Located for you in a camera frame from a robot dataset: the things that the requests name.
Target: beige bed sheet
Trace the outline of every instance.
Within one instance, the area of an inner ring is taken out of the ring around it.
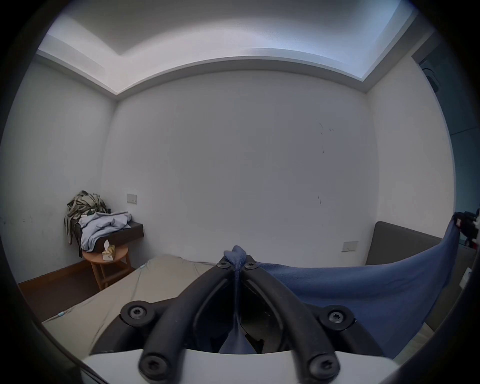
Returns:
[[[88,356],[106,327],[130,301],[155,302],[177,297],[212,266],[163,255],[147,262],[95,296],[43,322],[44,327],[79,359]]]

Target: screw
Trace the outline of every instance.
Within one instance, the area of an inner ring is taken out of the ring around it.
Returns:
[[[345,316],[342,312],[332,312],[330,316],[328,316],[328,320],[335,324],[340,324],[345,319]]]
[[[221,262],[217,263],[217,267],[222,268],[222,269],[229,269],[230,268],[230,263],[228,263],[226,261],[221,261]]]
[[[338,360],[330,355],[320,355],[314,358],[309,365],[310,374],[318,380],[327,380],[335,377],[340,370]]]
[[[168,363],[159,356],[146,356],[140,362],[140,370],[151,380],[163,380],[170,371]]]
[[[132,319],[141,319],[142,317],[144,317],[146,315],[146,310],[143,309],[142,307],[133,307],[131,310],[130,310],[130,317]]]
[[[256,269],[256,268],[258,268],[257,263],[249,262],[249,263],[245,264],[245,269]]]

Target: gray upholstered headboard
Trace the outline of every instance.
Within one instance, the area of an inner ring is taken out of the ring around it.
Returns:
[[[403,260],[437,245],[440,240],[440,238],[435,236],[379,221],[375,224],[366,264],[388,264]],[[427,325],[434,331],[455,304],[462,291],[459,285],[460,280],[467,267],[472,267],[474,259],[475,251],[473,249],[459,245],[452,280],[443,289],[430,316],[426,320]]]

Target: light switch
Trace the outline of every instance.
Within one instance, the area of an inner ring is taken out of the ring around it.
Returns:
[[[343,243],[342,252],[353,252],[357,250],[358,241],[345,241]]]
[[[130,195],[127,193],[127,203],[137,204],[137,195]]]

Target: wooden stool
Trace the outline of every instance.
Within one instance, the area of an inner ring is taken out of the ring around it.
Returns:
[[[95,275],[95,280],[96,283],[98,284],[98,287],[102,291],[106,287],[108,287],[108,284],[115,280],[119,279],[122,277],[127,276],[130,272],[133,272],[134,269],[130,265],[130,258],[128,257],[128,247],[126,245],[122,245],[121,247],[115,248],[115,257],[113,261],[105,261],[103,260],[102,254],[101,253],[93,253],[93,252],[83,252],[83,256],[86,260],[88,260],[93,269],[93,274]],[[104,265],[106,264],[113,264],[116,263],[119,267],[122,268],[122,271],[117,272],[109,277],[105,276],[105,270],[103,268]],[[103,279],[100,278],[100,274],[98,273],[98,268],[97,265],[100,265],[100,269],[102,270],[102,275]]]

